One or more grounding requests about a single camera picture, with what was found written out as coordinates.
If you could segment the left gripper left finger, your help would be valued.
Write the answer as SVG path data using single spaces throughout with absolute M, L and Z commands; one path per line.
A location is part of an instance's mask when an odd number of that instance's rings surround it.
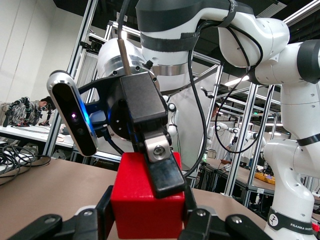
M 64 221 L 58 214 L 43 215 L 10 240 L 106 240 L 115 222 L 110 185 L 95 207 L 87 207 Z

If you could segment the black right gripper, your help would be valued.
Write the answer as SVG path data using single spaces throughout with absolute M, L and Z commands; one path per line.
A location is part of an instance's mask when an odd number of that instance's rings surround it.
M 107 97 L 108 124 L 115 134 L 130 140 L 144 153 L 157 199 L 184 191 L 187 183 L 165 136 L 168 108 L 147 72 L 119 77 Z

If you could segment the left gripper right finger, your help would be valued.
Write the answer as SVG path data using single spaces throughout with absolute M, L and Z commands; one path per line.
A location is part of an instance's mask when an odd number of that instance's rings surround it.
M 209 206 L 197 206 L 192 188 L 184 191 L 184 229 L 179 240 L 270 240 L 257 224 L 243 214 L 231 214 L 225 220 Z

